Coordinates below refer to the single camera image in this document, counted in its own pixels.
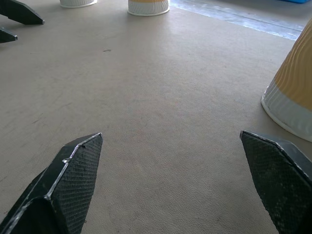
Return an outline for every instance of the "blue object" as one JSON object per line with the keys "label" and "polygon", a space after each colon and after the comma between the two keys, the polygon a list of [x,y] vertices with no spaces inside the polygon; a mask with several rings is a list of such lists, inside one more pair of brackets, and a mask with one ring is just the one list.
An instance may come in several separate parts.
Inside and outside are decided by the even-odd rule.
{"label": "blue object", "polygon": [[308,2],[310,0],[282,0],[282,1],[290,1],[290,2],[294,2],[294,3],[305,3],[305,2]]}

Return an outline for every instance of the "white cup base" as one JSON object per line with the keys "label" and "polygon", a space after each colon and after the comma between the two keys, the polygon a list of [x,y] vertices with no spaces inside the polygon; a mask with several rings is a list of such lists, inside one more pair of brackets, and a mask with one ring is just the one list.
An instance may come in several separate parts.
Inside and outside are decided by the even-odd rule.
{"label": "white cup base", "polygon": [[81,8],[81,7],[86,7],[86,6],[91,6],[93,4],[96,4],[98,2],[98,0],[94,0],[93,2],[91,3],[88,3],[88,4],[85,4],[85,5],[80,5],[80,6],[64,6],[64,5],[60,5],[61,7],[64,7],[64,8]]}
{"label": "white cup base", "polygon": [[134,15],[134,16],[159,16],[159,15],[162,15],[162,14],[167,13],[169,10],[170,10],[170,8],[168,8],[167,10],[165,10],[165,11],[163,11],[163,12],[155,13],[155,14],[138,14],[138,13],[130,12],[130,11],[128,10],[128,13],[129,13],[130,15]]}
{"label": "white cup base", "polygon": [[261,104],[263,109],[265,110],[265,112],[268,114],[268,116],[275,122],[277,123],[279,126],[281,126],[283,129],[285,129],[286,131],[294,134],[297,137],[300,137],[304,140],[310,141],[312,142],[312,136],[307,136],[307,135],[303,135],[302,133],[296,131],[296,129],[288,126],[287,124],[285,124],[284,122],[282,122],[281,120],[278,119],[278,117],[275,116],[274,113],[272,113],[272,111],[270,110],[270,108],[267,106],[266,102],[265,102],[265,98],[264,98],[265,94],[262,96],[261,98]]}

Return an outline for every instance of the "beige carpet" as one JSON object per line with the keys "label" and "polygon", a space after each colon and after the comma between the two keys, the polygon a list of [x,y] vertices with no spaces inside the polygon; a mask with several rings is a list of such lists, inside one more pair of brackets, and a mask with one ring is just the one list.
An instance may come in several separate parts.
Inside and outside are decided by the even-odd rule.
{"label": "beige carpet", "polygon": [[62,9],[26,1],[43,26],[1,17],[0,214],[76,137],[103,132],[84,234],[276,234],[253,185],[242,129],[292,136],[260,97],[293,41],[127,2]]}

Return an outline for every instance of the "upside-down paper cup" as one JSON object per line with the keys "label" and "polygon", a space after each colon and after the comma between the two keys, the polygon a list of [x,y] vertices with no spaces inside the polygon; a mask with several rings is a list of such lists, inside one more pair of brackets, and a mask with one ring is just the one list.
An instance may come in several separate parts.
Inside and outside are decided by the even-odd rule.
{"label": "upside-down paper cup", "polygon": [[65,8],[79,8],[96,4],[98,0],[59,0],[60,5]]}
{"label": "upside-down paper cup", "polygon": [[312,142],[312,20],[304,28],[262,96],[267,114],[292,134]]}
{"label": "upside-down paper cup", "polygon": [[128,12],[135,16],[157,16],[169,11],[168,0],[128,0]]}

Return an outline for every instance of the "white paper cup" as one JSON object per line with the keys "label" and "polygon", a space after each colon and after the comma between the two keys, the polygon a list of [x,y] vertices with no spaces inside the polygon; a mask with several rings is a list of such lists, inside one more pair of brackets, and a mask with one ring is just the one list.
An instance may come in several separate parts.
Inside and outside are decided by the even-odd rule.
{"label": "white paper cup", "polygon": [[168,0],[128,0],[128,12],[135,16],[157,16],[169,11]]}
{"label": "white paper cup", "polygon": [[59,0],[60,5],[65,8],[79,8],[96,4],[98,0]]}

